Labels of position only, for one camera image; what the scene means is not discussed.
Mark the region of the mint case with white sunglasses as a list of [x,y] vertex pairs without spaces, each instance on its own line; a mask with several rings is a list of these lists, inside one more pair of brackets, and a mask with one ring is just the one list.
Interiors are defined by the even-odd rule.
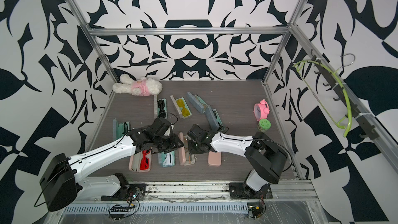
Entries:
[[159,153],[158,154],[158,164],[163,168],[175,166],[175,152]]

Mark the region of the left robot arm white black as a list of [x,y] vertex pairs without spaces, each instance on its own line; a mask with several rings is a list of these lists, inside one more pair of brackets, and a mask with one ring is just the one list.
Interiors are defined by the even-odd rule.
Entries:
[[71,157],[61,153],[53,157],[42,175],[39,196],[44,197],[48,211],[61,210],[78,197],[83,191],[79,183],[93,172],[144,150],[168,153],[179,148],[183,142],[172,127],[147,127],[131,129],[122,138],[86,153]]

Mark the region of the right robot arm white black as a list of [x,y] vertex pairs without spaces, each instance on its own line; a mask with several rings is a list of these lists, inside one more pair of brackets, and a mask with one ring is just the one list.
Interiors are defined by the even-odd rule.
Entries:
[[252,171],[245,185],[252,191],[260,191],[266,184],[278,184],[289,159],[284,146],[269,139],[262,132],[253,136],[228,135],[222,132],[208,132],[195,125],[188,131],[190,154],[224,152],[245,157]]

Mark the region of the pink case with red glasses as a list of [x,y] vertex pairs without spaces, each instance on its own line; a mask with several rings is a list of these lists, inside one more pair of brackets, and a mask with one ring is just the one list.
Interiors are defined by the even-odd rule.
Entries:
[[129,170],[138,173],[146,173],[151,170],[152,154],[150,150],[130,156]]

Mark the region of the grey-green case far left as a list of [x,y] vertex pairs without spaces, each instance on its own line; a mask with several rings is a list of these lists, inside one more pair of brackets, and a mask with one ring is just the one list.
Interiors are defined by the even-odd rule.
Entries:
[[130,122],[119,123],[117,119],[113,119],[113,141],[116,141],[124,136],[130,129]]

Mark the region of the grey case with black sunglasses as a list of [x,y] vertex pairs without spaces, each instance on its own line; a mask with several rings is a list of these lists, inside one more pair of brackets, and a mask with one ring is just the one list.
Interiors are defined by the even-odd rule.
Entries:
[[159,99],[157,95],[154,96],[154,117],[168,118],[167,100]]

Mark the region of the yellow glasses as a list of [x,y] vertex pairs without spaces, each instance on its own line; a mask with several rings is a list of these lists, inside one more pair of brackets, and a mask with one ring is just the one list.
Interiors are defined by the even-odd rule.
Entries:
[[191,116],[191,112],[189,111],[189,109],[186,105],[186,102],[184,101],[183,98],[177,99],[176,103],[177,103],[183,117]]

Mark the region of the red sunglasses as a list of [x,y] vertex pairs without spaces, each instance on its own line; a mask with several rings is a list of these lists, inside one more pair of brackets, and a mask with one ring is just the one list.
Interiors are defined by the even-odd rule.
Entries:
[[150,169],[150,150],[144,150],[142,151],[142,159],[140,162],[140,171],[148,171]]

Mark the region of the white sunglasses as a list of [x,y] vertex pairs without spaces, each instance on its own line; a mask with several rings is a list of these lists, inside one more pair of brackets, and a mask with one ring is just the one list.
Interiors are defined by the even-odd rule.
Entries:
[[173,167],[175,165],[175,153],[174,152],[166,153],[162,165],[164,167]]

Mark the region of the black sunglasses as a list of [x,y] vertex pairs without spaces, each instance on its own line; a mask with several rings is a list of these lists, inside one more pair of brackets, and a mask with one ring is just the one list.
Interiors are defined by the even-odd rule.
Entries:
[[157,100],[157,107],[158,107],[158,117],[167,118],[165,110],[165,101],[163,99]]

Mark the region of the green lidded jar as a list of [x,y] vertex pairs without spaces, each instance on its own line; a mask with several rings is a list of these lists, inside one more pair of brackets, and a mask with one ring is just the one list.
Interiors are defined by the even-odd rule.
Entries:
[[260,119],[258,122],[258,130],[260,132],[266,132],[271,128],[272,124],[268,119]]

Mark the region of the pink alarm clock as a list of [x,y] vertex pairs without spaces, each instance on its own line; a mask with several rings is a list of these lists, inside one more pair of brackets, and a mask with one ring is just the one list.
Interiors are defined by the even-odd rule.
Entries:
[[267,119],[270,113],[268,102],[263,99],[259,103],[254,105],[254,115],[256,121],[260,121],[261,119]]

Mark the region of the green clothes hanger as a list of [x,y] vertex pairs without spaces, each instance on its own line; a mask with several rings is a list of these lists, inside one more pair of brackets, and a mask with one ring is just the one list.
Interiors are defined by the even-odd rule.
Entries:
[[336,97],[336,93],[330,88],[324,86],[326,80],[322,75],[315,74],[316,68],[311,64],[310,59],[295,62],[293,67],[297,71],[301,81],[305,83],[319,103],[320,108],[335,125],[333,121],[340,120],[346,114],[345,105],[342,102],[336,102],[333,100],[333,98]]

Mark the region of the aluminium front rail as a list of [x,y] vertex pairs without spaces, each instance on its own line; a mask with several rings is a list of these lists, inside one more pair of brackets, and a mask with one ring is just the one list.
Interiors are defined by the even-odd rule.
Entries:
[[[143,202],[180,203],[180,202],[229,202],[229,201],[317,201],[318,195],[308,180],[282,180],[270,184],[272,199],[231,199],[229,181],[188,181],[188,182],[147,182]],[[127,203],[129,201],[101,201],[101,196],[110,196],[116,191],[106,189],[100,184],[84,183],[85,189],[78,193],[73,203]]]

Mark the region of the black wall hook rail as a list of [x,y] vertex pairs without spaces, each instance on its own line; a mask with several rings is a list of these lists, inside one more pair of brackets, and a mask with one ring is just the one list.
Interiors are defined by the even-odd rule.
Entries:
[[343,137],[347,137],[349,132],[352,130],[353,124],[356,122],[359,127],[363,130],[364,134],[360,135],[361,138],[374,141],[380,137],[375,125],[375,120],[369,111],[361,109],[359,99],[354,95],[352,90],[340,77],[339,72],[345,67],[353,65],[356,61],[354,54],[344,54],[341,56],[342,60],[346,57],[352,58],[350,63],[343,63],[337,69],[333,69],[327,59],[311,51],[310,62],[316,68],[315,74],[322,75],[326,80],[325,87],[330,88],[336,93],[336,97],[333,98],[336,102],[342,102],[346,107],[346,114],[340,120],[333,122],[336,127],[343,129]]

